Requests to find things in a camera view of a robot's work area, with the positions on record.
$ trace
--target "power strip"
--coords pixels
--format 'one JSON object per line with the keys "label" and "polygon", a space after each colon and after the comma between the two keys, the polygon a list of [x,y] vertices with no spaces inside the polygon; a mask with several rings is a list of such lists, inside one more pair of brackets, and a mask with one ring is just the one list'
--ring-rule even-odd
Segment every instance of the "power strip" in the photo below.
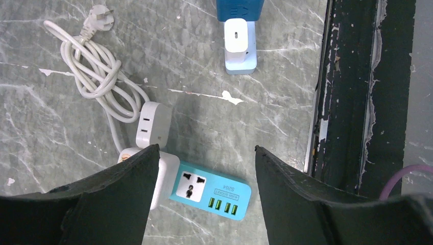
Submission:
{"label": "power strip", "polygon": [[251,187],[246,181],[180,162],[171,200],[239,221],[247,213]]}

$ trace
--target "blue block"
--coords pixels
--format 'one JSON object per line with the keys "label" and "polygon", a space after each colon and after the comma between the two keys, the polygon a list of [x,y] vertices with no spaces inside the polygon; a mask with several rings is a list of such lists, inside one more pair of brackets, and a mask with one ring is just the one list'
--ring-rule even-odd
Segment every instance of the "blue block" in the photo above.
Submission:
{"label": "blue block", "polygon": [[[201,197],[187,198],[185,191],[179,191],[182,181],[194,186],[191,191],[202,191]],[[251,188],[246,181],[181,161],[170,199],[239,221],[247,212],[250,197]]]}
{"label": "blue block", "polygon": [[242,18],[246,21],[258,21],[264,0],[216,0],[218,20]]}
{"label": "blue block", "polygon": [[240,64],[233,64],[226,60],[226,72],[229,75],[247,75],[254,72],[257,67],[257,49],[256,49],[256,30],[255,22],[248,21],[248,49],[245,55],[245,61]]}

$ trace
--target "gray floor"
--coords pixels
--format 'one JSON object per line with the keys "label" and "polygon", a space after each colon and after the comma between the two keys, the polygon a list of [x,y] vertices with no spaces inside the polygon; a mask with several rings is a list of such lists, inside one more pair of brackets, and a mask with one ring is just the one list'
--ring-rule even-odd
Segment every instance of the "gray floor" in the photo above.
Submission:
{"label": "gray floor", "polygon": [[[433,2],[417,0],[412,75],[409,87],[404,165],[433,166]],[[403,177],[401,192],[433,193],[433,175],[414,171]]]}
{"label": "gray floor", "polygon": [[[173,108],[165,151],[253,189],[241,222],[167,201],[151,211],[143,243],[267,244],[254,146],[303,166],[326,1],[266,0],[250,76],[225,73],[215,0],[92,2],[114,9],[115,18],[94,40],[152,100]],[[102,108],[79,95],[64,73],[61,42],[42,24],[49,19],[78,35],[91,2],[5,0],[0,7],[0,194],[45,192],[115,164]],[[223,100],[223,91],[242,102]],[[136,124],[121,129],[132,146]]]}

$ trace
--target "marble surface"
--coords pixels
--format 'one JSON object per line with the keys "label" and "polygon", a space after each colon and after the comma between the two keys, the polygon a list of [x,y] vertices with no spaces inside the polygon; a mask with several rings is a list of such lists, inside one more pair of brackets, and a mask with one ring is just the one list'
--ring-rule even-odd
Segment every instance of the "marble surface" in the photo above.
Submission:
{"label": "marble surface", "polygon": [[[166,201],[150,212],[143,244],[268,244],[254,146],[303,166],[326,1],[266,0],[249,76],[225,73],[215,0],[1,1],[1,195],[45,192],[117,160],[105,113],[79,95],[61,42],[42,24],[49,19],[78,35],[92,4],[114,9],[115,18],[94,41],[152,100],[173,108],[165,151],[246,179],[253,190],[241,222]],[[136,124],[119,130],[132,146]]]}

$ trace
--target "green usb port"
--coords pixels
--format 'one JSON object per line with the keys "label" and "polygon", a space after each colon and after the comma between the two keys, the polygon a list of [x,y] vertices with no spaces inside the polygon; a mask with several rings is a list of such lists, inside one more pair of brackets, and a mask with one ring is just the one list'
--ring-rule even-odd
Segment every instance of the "green usb port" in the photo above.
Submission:
{"label": "green usb port", "polygon": [[216,209],[216,210],[219,210],[220,207],[221,207],[221,200],[218,200],[218,201],[216,202],[215,209]]}
{"label": "green usb port", "polygon": [[228,213],[230,210],[230,203],[226,204],[226,208],[224,209],[224,212]]}
{"label": "green usb port", "polygon": [[231,214],[236,215],[237,205],[233,205],[233,209],[231,210]]}
{"label": "green usb port", "polygon": [[213,202],[215,201],[215,198],[210,198],[209,201],[209,208],[213,207]]}

